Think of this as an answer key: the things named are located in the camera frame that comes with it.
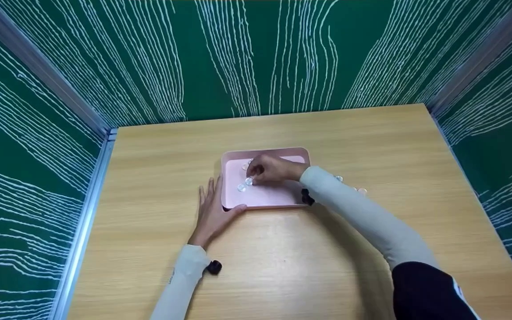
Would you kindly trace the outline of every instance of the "light gray sleeve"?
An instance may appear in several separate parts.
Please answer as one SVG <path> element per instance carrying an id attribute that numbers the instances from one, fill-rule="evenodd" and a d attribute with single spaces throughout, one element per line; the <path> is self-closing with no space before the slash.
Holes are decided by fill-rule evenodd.
<path id="1" fill-rule="evenodd" d="M 414 229 L 329 172 L 311 166 L 300 182 L 316 202 L 340 214 L 380 251 L 391 270 L 407 261 L 439 268 L 432 251 Z"/>
<path id="2" fill-rule="evenodd" d="M 185 245 L 177 258 L 173 275 L 165 286 L 150 320 L 183 320 L 191 296 L 203 271 L 211 263 L 207 253 L 198 245 Z"/>

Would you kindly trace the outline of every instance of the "black sleeve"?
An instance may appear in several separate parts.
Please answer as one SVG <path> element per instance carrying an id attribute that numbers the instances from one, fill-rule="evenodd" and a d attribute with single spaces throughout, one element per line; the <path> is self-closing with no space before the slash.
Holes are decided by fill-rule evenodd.
<path id="1" fill-rule="evenodd" d="M 419 262 L 392 270 L 396 320 L 478 320 L 447 273 Z"/>

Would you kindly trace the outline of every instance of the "wrist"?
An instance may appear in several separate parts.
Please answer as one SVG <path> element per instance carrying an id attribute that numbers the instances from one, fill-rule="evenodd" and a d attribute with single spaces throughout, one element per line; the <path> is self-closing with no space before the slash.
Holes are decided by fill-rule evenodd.
<path id="1" fill-rule="evenodd" d="M 290 170 L 289 170 L 290 173 L 289 173 L 288 179 L 294 180 L 294 181 L 299 181 L 301 176 L 305 172 L 305 170 L 307 170 L 307 168 L 309 168 L 308 164 L 300 164 L 300 163 L 294 162 L 290 166 Z"/>
<path id="2" fill-rule="evenodd" d="M 210 237 L 203 235 L 200 232 L 197 232 L 197 230 L 193 231 L 193 234 L 189 238 L 189 241 L 187 241 L 187 244 L 198 245 L 199 247 L 202 247 L 205 251 L 207 251 L 207 247 L 209 247 L 210 243 Z"/>

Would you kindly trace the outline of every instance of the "black clip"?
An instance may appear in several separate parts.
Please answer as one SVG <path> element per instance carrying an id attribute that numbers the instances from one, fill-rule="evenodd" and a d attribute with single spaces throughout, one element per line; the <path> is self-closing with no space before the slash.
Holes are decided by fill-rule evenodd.
<path id="1" fill-rule="evenodd" d="M 213 276 L 218 275 L 221 269 L 222 264 L 217 260 L 211 261 L 211 263 L 209 263 L 209 265 L 205 268 L 205 270 L 211 273 Z"/>
<path id="2" fill-rule="evenodd" d="M 307 205 L 313 205 L 315 203 L 315 199 L 309 196 L 309 190 L 301 189 L 301 201 Z"/>

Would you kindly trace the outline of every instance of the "hand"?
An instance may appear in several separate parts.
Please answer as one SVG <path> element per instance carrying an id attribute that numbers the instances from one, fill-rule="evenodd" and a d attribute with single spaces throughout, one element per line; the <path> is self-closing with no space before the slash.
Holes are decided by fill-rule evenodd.
<path id="1" fill-rule="evenodd" d="M 224 211 L 221 205 L 222 178 L 219 176 L 215 186 L 215 180 L 209 179 L 207 192 L 203 186 L 199 187 L 199 217 L 197 218 L 197 227 L 189 239 L 188 244 L 199 245 L 207 250 L 207 247 L 217 235 L 246 211 L 246 205 L 240 204 Z"/>
<path id="2" fill-rule="evenodd" d="M 282 182 L 284 180 L 299 181 L 308 167 L 308 164 L 292 162 L 279 156 L 260 154 L 250 162 L 246 170 L 246 176 L 251 176 L 254 184 Z"/>

